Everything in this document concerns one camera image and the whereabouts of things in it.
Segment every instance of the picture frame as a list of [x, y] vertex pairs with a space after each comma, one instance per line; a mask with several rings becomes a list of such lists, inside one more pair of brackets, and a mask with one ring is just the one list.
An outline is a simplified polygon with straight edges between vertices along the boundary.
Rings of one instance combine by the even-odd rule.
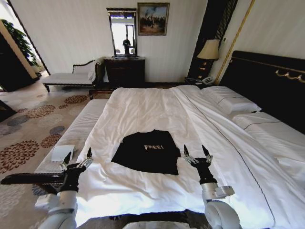
[[167, 2], [138, 2], [139, 36], [165, 36], [169, 8]]

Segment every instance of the mirror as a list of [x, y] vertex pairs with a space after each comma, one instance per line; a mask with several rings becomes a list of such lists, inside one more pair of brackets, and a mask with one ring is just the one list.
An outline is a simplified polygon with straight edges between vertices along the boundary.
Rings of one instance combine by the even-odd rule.
[[136, 8], [107, 8], [114, 56], [137, 56]]

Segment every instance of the green leaves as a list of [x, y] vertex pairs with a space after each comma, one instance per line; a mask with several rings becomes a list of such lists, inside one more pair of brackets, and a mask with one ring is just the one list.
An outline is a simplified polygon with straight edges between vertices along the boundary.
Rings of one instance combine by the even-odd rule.
[[32, 50], [30, 48], [30, 43], [25, 39], [27, 35], [23, 33], [22, 31], [14, 28], [14, 24], [5, 20], [1, 19], [3, 22], [5, 28], [8, 30], [18, 47], [20, 48], [21, 52], [25, 56], [25, 58], [28, 60], [30, 65], [36, 65], [39, 67], [37, 64], [37, 59], [34, 53], [32, 53]]

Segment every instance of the dresser drawer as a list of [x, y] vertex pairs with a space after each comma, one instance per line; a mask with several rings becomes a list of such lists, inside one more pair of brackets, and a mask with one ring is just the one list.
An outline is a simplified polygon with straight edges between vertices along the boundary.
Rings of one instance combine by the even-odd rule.
[[145, 79], [144, 58], [105, 58], [109, 83], [112, 87], [139, 87]]

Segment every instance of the white cushion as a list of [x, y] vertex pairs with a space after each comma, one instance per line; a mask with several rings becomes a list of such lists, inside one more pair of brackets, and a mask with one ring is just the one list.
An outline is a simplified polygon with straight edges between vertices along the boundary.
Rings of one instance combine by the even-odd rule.
[[263, 145], [305, 189], [305, 135], [264, 113], [239, 114], [233, 122]]
[[255, 103], [227, 87], [207, 87], [203, 88], [202, 92], [216, 102], [226, 114], [232, 112], [250, 113], [261, 110]]
[[92, 66], [95, 66], [95, 61], [83, 66], [74, 66], [73, 73], [74, 74], [88, 74], [92, 69]]
[[91, 65], [91, 69], [88, 72], [88, 80], [90, 80], [91, 82], [93, 82], [95, 80], [95, 66], [96, 66], [96, 61], [92, 62], [93, 64]]
[[88, 80], [88, 74], [55, 73], [41, 79], [41, 83], [61, 83], [61, 84], [92, 84]]

